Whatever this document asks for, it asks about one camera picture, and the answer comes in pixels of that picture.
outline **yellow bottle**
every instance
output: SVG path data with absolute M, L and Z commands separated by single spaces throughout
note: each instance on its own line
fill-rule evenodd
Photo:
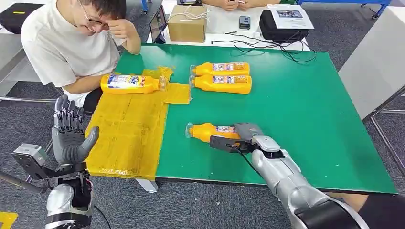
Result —
M 103 92 L 107 94 L 147 94 L 157 90 L 164 91 L 166 83 L 163 76 L 160 79 L 154 79 L 143 75 L 111 73 L 101 78 L 100 86 Z
M 252 89 L 252 77 L 250 75 L 191 76 L 190 85 L 210 92 L 249 94 Z
M 194 75 L 250 75 L 250 66 L 246 62 L 203 63 L 192 66 Z
M 230 139 L 240 139 L 233 126 L 214 126 L 211 123 L 204 123 L 202 125 L 188 123 L 186 126 L 186 138 L 194 137 L 203 142 L 210 142 L 210 138 L 213 135 Z

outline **silver robotic arm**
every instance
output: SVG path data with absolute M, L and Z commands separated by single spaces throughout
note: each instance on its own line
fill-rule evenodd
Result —
M 1 171 L 0 179 L 40 194 L 47 188 L 52 190 L 46 204 L 46 229 L 88 229 L 93 209 L 97 208 L 93 202 L 93 184 L 84 161 L 98 140 L 99 128 L 93 127 L 85 139 L 83 109 L 77 108 L 66 95 L 57 99 L 53 119 L 53 153 L 60 164 L 58 170 L 43 166 L 47 154 L 40 146 L 22 144 L 12 153 L 30 178 L 43 180 L 47 185 L 37 187 L 31 184 L 31 179 L 22 181 Z M 55 188 L 49 185 L 50 178 L 57 178 Z
M 98 139 L 99 129 L 93 127 L 85 139 L 83 108 L 77 108 L 74 101 L 69 102 L 66 95 L 57 99 L 53 117 L 55 159 L 60 165 L 76 169 L 60 176 L 58 186 L 49 194 L 45 229 L 90 228 L 94 207 L 93 183 L 84 161 Z
M 252 166 L 282 203 L 295 229 L 369 229 L 350 206 L 314 188 L 289 153 L 255 124 L 235 124 L 241 140 L 212 136 L 210 146 L 252 153 Z

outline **green table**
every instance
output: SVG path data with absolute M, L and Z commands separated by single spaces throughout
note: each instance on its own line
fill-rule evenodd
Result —
M 171 82 L 188 83 L 190 65 L 204 62 L 249 62 L 252 92 L 194 88 L 189 105 L 171 104 L 156 177 L 265 184 L 240 155 L 184 135 L 188 122 L 252 122 L 291 154 L 317 188 L 397 192 L 326 52 L 298 64 L 277 50 L 241 55 L 227 47 L 151 44 L 138 56 L 123 54 L 117 71 L 140 74 L 144 68 L 171 66 Z

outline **glasses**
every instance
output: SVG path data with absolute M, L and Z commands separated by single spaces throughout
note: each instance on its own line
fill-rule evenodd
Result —
M 85 16 L 86 16 L 87 21 L 88 21 L 88 25 L 89 25 L 92 29 L 93 29 L 94 27 L 101 26 L 101 28 L 102 28 L 103 30 L 109 30 L 110 27 L 108 26 L 107 23 L 102 23 L 102 22 L 100 22 L 100 21 L 97 21 L 97 20 L 94 20 L 94 19 L 89 18 L 88 14 L 87 14 L 87 12 L 86 12 L 86 10 L 85 10 L 85 8 L 83 7 L 83 4 L 80 2 L 80 0 L 78 0 L 78 2 L 79 2 L 79 4 L 80 4 L 80 6 L 82 7 L 83 12 L 85 13 Z

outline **person's hand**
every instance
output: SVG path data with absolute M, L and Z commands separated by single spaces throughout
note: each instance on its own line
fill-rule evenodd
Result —
M 111 20 L 107 23 L 110 27 L 111 34 L 116 38 L 126 39 L 138 35 L 135 25 L 126 19 Z
M 220 7 L 226 11 L 233 11 L 236 8 L 238 8 L 237 1 L 230 1 L 230 0 L 220 0 L 220 1 L 221 1 L 219 3 Z
M 241 11 L 246 11 L 246 10 L 254 7 L 253 3 L 254 3 L 254 0 L 241 0 L 239 2 L 238 8 L 240 8 Z
M 81 163 L 88 157 L 99 136 L 93 127 L 87 139 L 84 135 L 83 108 L 69 102 L 67 95 L 56 100 L 52 128 L 53 154 L 60 165 Z

